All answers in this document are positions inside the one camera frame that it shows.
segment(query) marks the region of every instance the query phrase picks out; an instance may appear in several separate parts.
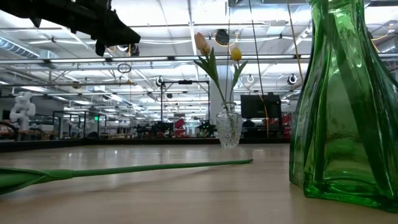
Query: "black screen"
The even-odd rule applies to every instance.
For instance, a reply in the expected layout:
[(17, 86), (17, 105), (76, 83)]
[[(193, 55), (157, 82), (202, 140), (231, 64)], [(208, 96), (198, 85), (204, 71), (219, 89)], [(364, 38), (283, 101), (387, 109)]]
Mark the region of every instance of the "black screen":
[(257, 95), (241, 95), (241, 112), (243, 118), (265, 118), (264, 105), (268, 118), (280, 118), (282, 110), (278, 95), (264, 96), (264, 102)]

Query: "clear crystal vase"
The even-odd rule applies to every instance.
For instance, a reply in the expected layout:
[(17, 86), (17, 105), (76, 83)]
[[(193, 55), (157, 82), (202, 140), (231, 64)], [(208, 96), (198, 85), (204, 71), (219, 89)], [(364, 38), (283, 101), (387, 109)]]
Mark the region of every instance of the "clear crystal vase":
[(216, 116), (216, 125), (221, 147), (232, 149), (239, 144), (242, 116), (235, 111), (236, 103), (223, 103), (224, 110)]
[(290, 181), (308, 197), (398, 213), (398, 84), (363, 0), (309, 0), (312, 59), (297, 105)]

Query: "yellow tulip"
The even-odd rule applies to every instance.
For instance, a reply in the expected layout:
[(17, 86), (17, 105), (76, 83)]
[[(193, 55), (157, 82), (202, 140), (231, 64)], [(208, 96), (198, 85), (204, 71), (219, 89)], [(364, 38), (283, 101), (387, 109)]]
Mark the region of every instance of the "yellow tulip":
[(231, 59), (234, 61), (238, 61), (242, 59), (242, 52), (241, 50), (239, 50), (237, 47), (235, 47), (234, 49), (232, 49), (231, 52)]
[(209, 55), (211, 52), (211, 48), (209, 45), (207, 45), (204, 49), (200, 49), (200, 53), (202, 55)]
[(198, 50), (202, 50), (208, 46), (205, 37), (201, 33), (195, 34), (195, 45), (197, 46)]

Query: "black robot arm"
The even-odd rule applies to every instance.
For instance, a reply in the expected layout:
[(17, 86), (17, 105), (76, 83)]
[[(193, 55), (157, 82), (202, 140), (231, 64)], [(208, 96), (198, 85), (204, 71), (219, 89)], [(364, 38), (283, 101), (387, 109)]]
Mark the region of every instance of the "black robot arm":
[(125, 25), (111, 10), (111, 0), (1, 0), (0, 10), (30, 19), (40, 27), (42, 19), (91, 35), (96, 53), (106, 47), (139, 43), (141, 36)]

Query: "tulip stem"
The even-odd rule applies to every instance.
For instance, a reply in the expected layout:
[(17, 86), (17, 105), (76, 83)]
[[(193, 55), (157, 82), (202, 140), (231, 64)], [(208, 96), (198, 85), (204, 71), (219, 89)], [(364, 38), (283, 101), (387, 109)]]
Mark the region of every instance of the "tulip stem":
[(129, 172), (140, 172), (148, 170), (162, 170), (162, 169), (181, 169), (181, 168), (193, 168), (193, 167), (207, 167), (207, 166), (223, 166), (233, 164), (248, 164), (253, 159), (245, 159), (240, 161), (222, 161), (222, 162), (196, 162), (186, 164), (160, 164), (160, 165), (149, 165), (149, 166), (135, 166), (135, 167), (120, 167), (110, 169), (94, 169), (94, 170), (73, 170), (73, 177), (89, 177), (95, 175), (110, 175), (110, 174), (122, 174)]

